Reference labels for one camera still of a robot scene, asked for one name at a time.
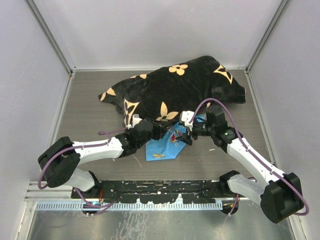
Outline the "large metal keyring with rings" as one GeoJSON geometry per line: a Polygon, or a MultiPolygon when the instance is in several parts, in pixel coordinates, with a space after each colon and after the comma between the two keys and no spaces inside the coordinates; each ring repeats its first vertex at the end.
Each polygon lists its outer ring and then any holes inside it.
{"type": "Polygon", "coordinates": [[[170,141],[173,143],[178,137],[183,136],[187,129],[184,126],[179,125],[178,127],[170,126],[167,130],[170,132],[170,141]]]}

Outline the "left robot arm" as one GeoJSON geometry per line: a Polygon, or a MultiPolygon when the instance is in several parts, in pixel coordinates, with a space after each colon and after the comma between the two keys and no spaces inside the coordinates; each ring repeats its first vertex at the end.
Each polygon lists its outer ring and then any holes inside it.
{"type": "Polygon", "coordinates": [[[88,198],[95,198],[102,185],[92,171],[83,171],[80,165],[133,155],[150,140],[162,139],[174,124],[173,121],[135,118],[127,127],[99,132],[99,135],[107,136],[104,140],[84,142],[61,137],[37,160],[41,169],[38,188],[70,186],[88,198]]]}

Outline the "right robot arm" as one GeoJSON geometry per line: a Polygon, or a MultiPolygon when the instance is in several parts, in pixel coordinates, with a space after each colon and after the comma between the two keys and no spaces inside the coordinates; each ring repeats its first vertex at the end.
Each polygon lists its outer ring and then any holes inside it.
{"type": "Polygon", "coordinates": [[[275,224],[304,208],[299,177],[293,172],[286,174],[262,157],[228,124],[221,107],[211,105],[203,120],[196,118],[193,111],[183,111],[179,121],[186,127],[181,138],[183,142],[191,145],[198,136],[210,137],[218,148],[235,158],[252,175],[253,179],[249,179],[232,170],[220,176],[219,191],[223,196],[240,194],[250,199],[275,224]]]}

